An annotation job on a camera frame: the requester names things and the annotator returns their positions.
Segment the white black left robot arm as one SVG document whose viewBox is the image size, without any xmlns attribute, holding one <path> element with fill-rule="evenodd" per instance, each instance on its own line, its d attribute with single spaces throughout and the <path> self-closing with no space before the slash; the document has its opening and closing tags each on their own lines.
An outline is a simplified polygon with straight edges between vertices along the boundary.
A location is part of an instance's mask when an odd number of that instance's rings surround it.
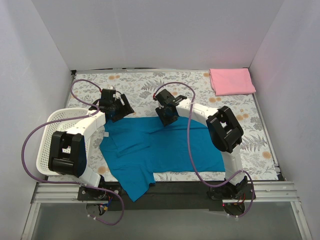
<svg viewBox="0 0 320 240">
<path fill-rule="evenodd" d="M 125 94 L 116 97 L 115 89 L 102 89 L 95 101 L 79 121 L 65 131 L 55 131 L 51 137 L 48 169 L 73 177 L 78 183 L 90 186 L 89 194 L 95 200 L 106 196 L 101 176 L 87 163 L 86 142 L 108 121 L 113 123 L 134 112 Z"/>
</svg>

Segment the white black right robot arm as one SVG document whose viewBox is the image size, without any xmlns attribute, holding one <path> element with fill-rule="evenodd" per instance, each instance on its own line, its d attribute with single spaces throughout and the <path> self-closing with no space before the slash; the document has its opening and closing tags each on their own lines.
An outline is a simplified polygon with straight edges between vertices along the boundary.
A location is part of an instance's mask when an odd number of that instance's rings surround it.
<svg viewBox="0 0 320 240">
<path fill-rule="evenodd" d="M 225 198 L 237 199 L 245 192 L 248 176 L 243 170 L 240 144 L 244 131 L 232 110 L 223 106 L 212 108 L 194 103 L 194 98 L 183 95 L 173 96 L 168 90 L 156 91 L 153 100 L 158 102 L 155 109 L 162 124 L 168 126 L 179 117 L 188 118 L 187 148 L 193 170 L 199 180 L 210 188 L 210 192 Z M 225 169 L 225 181 L 218 185 L 205 182 L 200 176 L 191 153 L 190 126 L 194 120 L 208 128 L 213 145 L 221 152 Z"/>
</svg>

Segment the teal blue t shirt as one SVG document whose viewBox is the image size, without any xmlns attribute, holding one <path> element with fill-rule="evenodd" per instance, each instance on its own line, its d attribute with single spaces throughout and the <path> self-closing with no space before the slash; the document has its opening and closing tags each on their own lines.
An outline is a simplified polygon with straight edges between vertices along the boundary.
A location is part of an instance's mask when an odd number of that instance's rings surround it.
<svg viewBox="0 0 320 240">
<path fill-rule="evenodd" d="M 123 118 L 104 125 L 108 133 L 100 151 L 111 174 L 132 201 L 154 184 L 155 173 L 193 172 L 187 145 L 188 119 L 180 117 L 163 126 L 158 117 Z M 213 145 L 208 128 L 190 123 L 190 149 L 198 172 L 224 172 L 221 152 Z"/>
</svg>

